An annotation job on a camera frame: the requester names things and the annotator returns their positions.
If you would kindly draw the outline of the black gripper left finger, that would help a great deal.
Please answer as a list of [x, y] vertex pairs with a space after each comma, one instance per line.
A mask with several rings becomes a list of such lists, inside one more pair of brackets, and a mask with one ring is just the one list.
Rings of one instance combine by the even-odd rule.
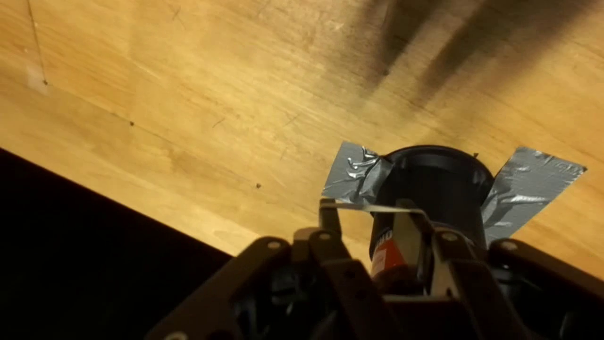
[[320, 226], [295, 235], [293, 262], [303, 271], [312, 340], [397, 340], [401, 330], [365, 267], [342, 241], [333, 199], [320, 201]]

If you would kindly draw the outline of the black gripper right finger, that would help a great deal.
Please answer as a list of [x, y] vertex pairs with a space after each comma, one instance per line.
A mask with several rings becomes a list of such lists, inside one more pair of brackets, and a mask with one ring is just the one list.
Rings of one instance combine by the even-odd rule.
[[403, 214], [406, 340], [531, 340], [484, 256], [452, 226], [433, 224], [421, 211]]

